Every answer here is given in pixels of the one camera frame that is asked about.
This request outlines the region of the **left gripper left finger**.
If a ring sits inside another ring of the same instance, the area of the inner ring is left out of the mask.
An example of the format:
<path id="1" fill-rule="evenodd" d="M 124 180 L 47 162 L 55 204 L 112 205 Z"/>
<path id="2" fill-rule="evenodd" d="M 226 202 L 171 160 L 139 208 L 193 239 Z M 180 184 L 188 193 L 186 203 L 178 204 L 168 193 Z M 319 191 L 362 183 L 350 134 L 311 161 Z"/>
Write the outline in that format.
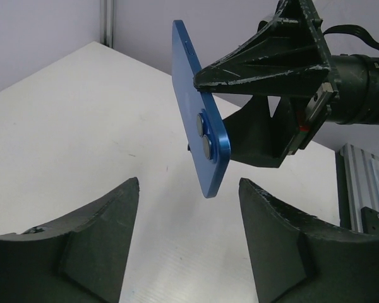
<path id="1" fill-rule="evenodd" d="M 0 302 L 118 302 L 139 195 L 133 177 L 62 217 L 0 235 Z"/>

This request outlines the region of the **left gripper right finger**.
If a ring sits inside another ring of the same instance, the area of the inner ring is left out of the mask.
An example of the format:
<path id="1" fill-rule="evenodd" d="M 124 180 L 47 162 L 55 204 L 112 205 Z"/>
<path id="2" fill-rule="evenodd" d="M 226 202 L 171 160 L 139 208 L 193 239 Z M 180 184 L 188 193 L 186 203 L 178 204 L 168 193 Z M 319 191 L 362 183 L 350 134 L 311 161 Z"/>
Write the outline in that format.
<path id="1" fill-rule="evenodd" d="M 379 302 L 379 234 L 345 229 L 239 182 L 260 302 Z"/>

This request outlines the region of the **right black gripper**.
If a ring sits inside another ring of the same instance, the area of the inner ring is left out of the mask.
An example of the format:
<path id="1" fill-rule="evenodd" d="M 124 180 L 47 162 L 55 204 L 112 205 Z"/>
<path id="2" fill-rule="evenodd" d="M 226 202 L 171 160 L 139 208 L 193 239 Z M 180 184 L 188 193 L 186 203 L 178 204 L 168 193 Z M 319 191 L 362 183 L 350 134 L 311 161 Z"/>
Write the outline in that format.
<path id="1" fill-rule="evenodd" d="M 226 117 L 232 161 L 278 168 L 287 154 L 305 149 L 330 116 L 339 73 L 321 25 L 312 1 L 279 1 L 254 36 L 195 74 L 201 92 L 304 95 L 282 97 L 272 116 L 268 97 L 253 96 Z"/>

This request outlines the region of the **blue edged black phone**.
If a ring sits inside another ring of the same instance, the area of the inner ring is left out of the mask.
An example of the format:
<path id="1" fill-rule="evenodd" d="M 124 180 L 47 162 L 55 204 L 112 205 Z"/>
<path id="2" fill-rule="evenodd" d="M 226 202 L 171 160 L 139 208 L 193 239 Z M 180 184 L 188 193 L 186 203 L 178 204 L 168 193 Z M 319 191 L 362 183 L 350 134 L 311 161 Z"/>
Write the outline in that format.
<path id="1" fill-rule="evenodd" d="M 217 195 L 231 157 L 224 122 L 211 93 L 193 84 L 201 65 L 182 20 L 172 22 L 172 85 L 202 194 Z"/>

